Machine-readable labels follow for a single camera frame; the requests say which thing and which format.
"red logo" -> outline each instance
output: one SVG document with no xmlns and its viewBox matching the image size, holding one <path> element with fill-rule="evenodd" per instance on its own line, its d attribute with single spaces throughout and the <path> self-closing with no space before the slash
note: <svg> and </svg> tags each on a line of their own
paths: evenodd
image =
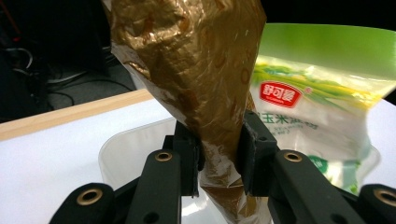
<svg viewBox="0 0 396 224">
<path fill-rule="evenodd" d="M 282 82 L 266 81 L 260 86 L 260 98 L 275 105 L 292 108 L 301 95 L 299 90 Z"/>
</svg>

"brown plastic bag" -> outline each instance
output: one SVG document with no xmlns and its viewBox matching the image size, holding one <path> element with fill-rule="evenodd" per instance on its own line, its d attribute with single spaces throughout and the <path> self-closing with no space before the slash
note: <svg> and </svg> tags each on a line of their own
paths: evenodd
<svg viewBox="0 0 396 224">
<path fill-rule="evenodd" d="M 201 187 L 230 223 L 262 223 L 234 162 L 265 23 L 259 0 L 104 0 L 112 52 L 201 140 Z"/>
</svg>

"plastic packaging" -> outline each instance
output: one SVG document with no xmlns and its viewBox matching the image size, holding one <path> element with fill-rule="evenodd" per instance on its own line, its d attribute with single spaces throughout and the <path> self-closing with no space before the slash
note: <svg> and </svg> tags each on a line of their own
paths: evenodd
<svg viewBox="0 0 396 224">
<path fill-rule="evenodd" d="M 261 223 L 234 168 L 265 14 L 259 0 L 113 0 L 112 52 L 202 141 L 201 187 L 230 223 Z"/>
<path fill-rule="evenodd" d="M 379 161 L 366 115 L 395 84 L 394 79 L 259 55 L 250 91 L 281 149 L 303 152 L 335 186 L 357 193 L 362 174 Z M 359 169 L 364 172 L 357 175 Z"/>
</svg>

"clear plastic container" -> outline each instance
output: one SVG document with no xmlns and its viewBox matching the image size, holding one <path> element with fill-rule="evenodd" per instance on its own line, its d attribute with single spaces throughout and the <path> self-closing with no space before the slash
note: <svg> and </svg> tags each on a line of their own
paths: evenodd
<svg viewBox="0 0 396 224">
<path fill-rule="evenodd" d="M 104 182 L 118 189 L 139 177 L 149 153 L 162 148 L 165 136 L 174 134 L 175 126 L 175 119 L 165 119 L 118 133 L 107 140 L 99 154 Z M 182 197 L 182 223 L 225 224 L 222 214 L 205 192 L 199 189 L 199 193 L 198 198 Z"/>
</svg>

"wooden table edge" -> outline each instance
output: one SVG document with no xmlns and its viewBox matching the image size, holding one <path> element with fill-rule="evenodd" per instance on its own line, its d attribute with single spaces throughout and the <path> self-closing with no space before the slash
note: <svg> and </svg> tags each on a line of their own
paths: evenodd
<svg viewBox="0 0 396 224">
<path fill-rule="evenodd" d="M 82 105 L 70 106 L 64 109 L 59 109 L 24 119 L 16 119 L 0 124 L 0 141 L 22 136 L 28 133 L 34 133 L 77 119 L 84 119 L 128 105 L 138 104 L 150 99 L 154 99 L 153 96 L 147 90 L 143 89 Z"/>
</svg>

